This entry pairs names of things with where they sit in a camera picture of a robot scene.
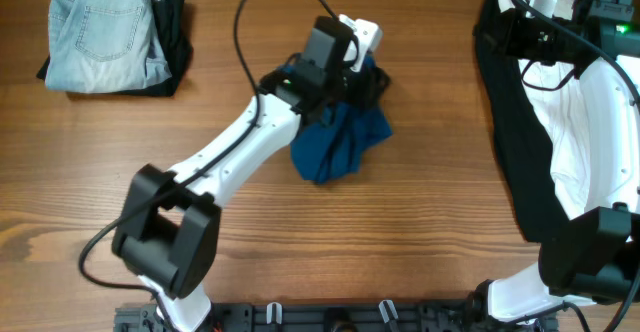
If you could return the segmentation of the blue polo shirt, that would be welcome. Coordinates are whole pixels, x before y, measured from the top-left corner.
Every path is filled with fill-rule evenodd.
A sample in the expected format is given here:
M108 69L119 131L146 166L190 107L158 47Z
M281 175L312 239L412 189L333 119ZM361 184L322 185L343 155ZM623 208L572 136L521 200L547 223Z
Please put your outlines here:
M372 56L364 64L377 65ZM299 133L290 145L290 155L303 179L325 184L358 172L363 154L392 134L380 105L359 110L334 103L325 107L318 122Z

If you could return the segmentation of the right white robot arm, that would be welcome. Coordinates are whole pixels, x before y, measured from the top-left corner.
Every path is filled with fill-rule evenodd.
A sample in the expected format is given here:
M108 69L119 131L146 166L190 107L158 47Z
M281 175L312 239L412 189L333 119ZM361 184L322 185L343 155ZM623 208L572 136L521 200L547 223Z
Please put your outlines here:
M538 260L487 285L529 324L639 300L639 27L633 0L487 0L476 55L495 149Z

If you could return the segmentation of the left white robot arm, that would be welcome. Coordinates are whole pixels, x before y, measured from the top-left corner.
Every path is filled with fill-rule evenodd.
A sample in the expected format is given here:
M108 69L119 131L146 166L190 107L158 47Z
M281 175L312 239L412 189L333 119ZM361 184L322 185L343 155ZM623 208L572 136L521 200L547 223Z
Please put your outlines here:
M217 250L222 210L275 152L320 120L327 105L367 99L380 26L340 15L316 19L302 53L264 76L243 113L188 159L135 176L113 253L149 288L166 329L202 331L212 302L202 281Z

